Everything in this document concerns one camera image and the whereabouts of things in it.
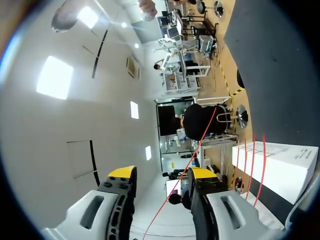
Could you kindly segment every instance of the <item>light fixture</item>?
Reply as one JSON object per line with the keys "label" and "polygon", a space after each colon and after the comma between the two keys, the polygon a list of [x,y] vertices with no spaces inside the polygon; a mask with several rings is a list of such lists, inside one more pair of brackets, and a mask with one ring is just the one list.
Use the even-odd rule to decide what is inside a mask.
{"label": "light fixture", "polygon": [[145,148],[145,157],[146,157],[147,161],[149,161],[151,159],[151,147],[150,146],[147,146]]}
{"label": "light fixture", "polygon": [[88,6],[79,12],[78,17],[90,29],[92,29],[99,20],[98,15]]}
{"label": "light fixture", "polygon": [[67,99],[73,71],[72,66],[49,56],[38,79],[37,93],[57,99]]}
{"label": "light fixture", "polygon": [[138,104],[136,104],[133,101],[130,101],[130,106],[131,106],[131,117],[133,119],[139,119],[139,108]]}

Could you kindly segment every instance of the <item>white ceiling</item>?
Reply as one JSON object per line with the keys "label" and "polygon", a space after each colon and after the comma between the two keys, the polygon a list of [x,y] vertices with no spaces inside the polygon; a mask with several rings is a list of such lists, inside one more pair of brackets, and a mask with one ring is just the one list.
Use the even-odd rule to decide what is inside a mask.
{"label": "white ceiling", "polygon": [[[38,228],[55,227],[70,205],[97,187],[92,174],[73,178],[67,142],[92,140],[100,181],[116,168],[136,165],[138,199],[160,165],[156,107],[145,98],[144,81],[126,71],[131,54],[144,62],[144,49],[133,47],[135,32],[119,25],[128,16],[113,1],[99,1],[111,24],[92,78],[109,19],[101,15],[95,34],[81,22],[55,33],[51,18],[62,2],[52,1],[29,26],[1,91],[3,164],[18,201]],[[48,56],[74,68],[66,100],[36,91]],[[130,101],[138,104],[139,119],[131,118]]]}

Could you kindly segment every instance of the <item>cable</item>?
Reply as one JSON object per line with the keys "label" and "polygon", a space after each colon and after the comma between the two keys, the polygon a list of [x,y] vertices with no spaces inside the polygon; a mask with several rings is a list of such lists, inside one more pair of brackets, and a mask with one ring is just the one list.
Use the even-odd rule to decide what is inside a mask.
{"label": "cable", "polygon": [[244,139],[244,156],[245,156],[244,157],[244,171],[243,171],[243,175],[242,175],[242,184],[241,184],[241,188],[240,188],[240,194],[242,193],[242,189],[245,187],[245,178],[246,178],[247,156],[248,156],[246,139]]}
{"label": "cable", "polygon": [[212,67],[210,60],[209,60],[209,64],[210,64],[210,69],[213,74],[213,80],[214,80],[214,88],[211,86],[211,84],[210,84],[210,87],[212,88],[213,92],[215,93],[217,90],[216,72],[215,72],[214,68]]}
{"label": "cable", "polygon": [[[143,235],[141,232],[131,231],[131,233]],[[146,236],[153,236],[153,237],[163,237],[163,238],[194,238],[196,235],[190,236],[166,236],[166,235],[153,235],[153,234],[145,234]]]}
{"label": "cable", "polygon": [[164,200],[164,202],[163,202],[163,204],[161,205],[160,209],[158,210],[158,212],[155,214],[154,218],[152,219],[150,225],[147,227],[147,229],[146,229],[146,231],[145,231],[145,233],[144,233],[144,236],[143,236],[143,239],[142,239],[142,240],[145,239],[145,236],[146,236],[149,228],[151,227],[152,223],[155,221],[155,219],[157,218],[158,214],[160,213],[160,211],[162,210],[162,208],[164,207],[164,205],[167,203],[167,200],[169,199],[170,195],[174,192],[174,189],[176,188],[176,186],[178,185],[178,183],[181,181],[182,177],[185,175],[186,170],[188,169],[188,166],[190,165],[191,161],[195,158],[195,155],[196,155],[196,153],[198,152],[198,149],[199,149],[199,147],[201,146],[202,141],[204,140],[205,135],[206,135],[206,133],[207,133],[207,131],[208,131],[208,129],[209,129],[209,126],[210,126],[210,124],[211,124],[211,122],[212,122],[212,119],[214,119],[214,115],[215,115],[215,113],[216,113],[216,110],[217,110],[217,108],[214,109],[213,114],[212,114],[212,117],[211,117],[211,119],[210,119],[210,121],[209,121],[209,124],[208,124],[208,126],[206,127],[206,129],[205,129],[205,131],[204,131],[204,133],[203,133],[203,136],[202,136],[202,138],[201,138],[198,146],[196,147],[196,150],[194,151],[194,153],[193,153],[190,161],[189,161],[188,164],[186,165],[186,167],[185,167],[183,173],[181,174],[179,180],[176,182],[176,184],[174,185],[173,189],[171,190],[171,193],[170,193],[169,196]]}
{"label": "cable", "polygon": [[237,156],[237,158],[236,158],[236,168],[235,168],[234,181],[233,181],[233,186],[232,186],[232,189],[233,189],[233,190],[235,189],[235,186],[236,186],[236,179],[237,179],[237,173],[238,173],[238,163],[239,163],[239,144],[240,144],[240,141],[238,140],[238,156]]}
{"label": "cable", "polygon": [[[133,226],[131,225],[131,227],[134,227],[136,229],[140,229],[142,231],[145,231],[145,229],[142,229],[142,228],[139,228],[137,226]],[[135,233],[135,234],[143,234],[142,232],[136,232],[136,231],[131,231],[132,233]],[[191,237],[195,237],[196,235],[189,235],[189,236],[169,236],[169,235],[159,235],[159,234],[155,234],[155,233],[152,233],[150,231],[148,231],[148,233],[146,235],[148,236],[157,236],[157,237],[165,237],[165,238],[191,238]]]}
{"label": "cable", "polygon": [[265,169],[266,169],[266,163],[267,163],[267,153],[266,153],[266,136],[263,135],[263,170],[262,170],[262,176],[261,176],[261,182],[260,182],[260,186],[259,186],[259,190],[258,190],[258,194],[256,195],[256,199],[254,201],[253,206],[256,206],[256,203],[258,201],[258,198],[260,196],[260,192],[262,189],[262,182],[264,181],[264,177],[265,177]]}
{"label": "cable", "polygon": [[252,173],[254,172],[254,163],[255,163],[255,149],[256,149],[256,134],[253,134],[253,150],[252,150],[252,166],[251,166],[251,173],[250,173],[250,180],[249,180],[249,186],[248,186],[248,191],[245,196],[245,200],[247,200],[249,191],[251,188],[251,181],[252,181]]}
{"label": "cable", "polygon": [[[149,224],[148,222],[144,222],[144,221],[137,221],[137,220],[133,220],[133,222],[136,222],[136,223],[141,223],[141,224]],[[156,224],[154,223],[153,225],[156,225],[156,226],[194,226],[194,224]]]}

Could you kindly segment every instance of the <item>white box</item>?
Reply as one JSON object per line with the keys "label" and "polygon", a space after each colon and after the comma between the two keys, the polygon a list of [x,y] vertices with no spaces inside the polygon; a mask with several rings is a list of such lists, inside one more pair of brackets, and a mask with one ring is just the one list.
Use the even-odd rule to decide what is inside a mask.
{"label": "white box", "polygon": [[[266,165],[262,184],[295,204],[310,182],[317,162],[318,147],[266,142]],[[232,165],[237,166],[238,146],[232,148]],[[253,142],[247,144],[245,168],[245,145],[239,147],[238,168],[250,176]],[[255,142],[252,177],[261,182],[264,167],[263,142]]]}

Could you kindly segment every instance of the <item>metal frame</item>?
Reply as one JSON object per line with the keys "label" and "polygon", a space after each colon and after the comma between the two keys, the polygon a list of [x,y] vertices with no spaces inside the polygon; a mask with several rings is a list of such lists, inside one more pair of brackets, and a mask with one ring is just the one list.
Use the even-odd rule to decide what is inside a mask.
{"label": "metal frame", "polygon": [[[214,101],[214,102],[206,102],[206,103],[199,103],[201,101],[210,101],[210,100],[219,100],[221,99],[222,101]],[[231,99],[231,96],[217,96],[217,97],[207,97],[207,98],[194,98],[194,103],[205,106],[205,105],[219,105],[219,104],[224,104],[226,101]]]}

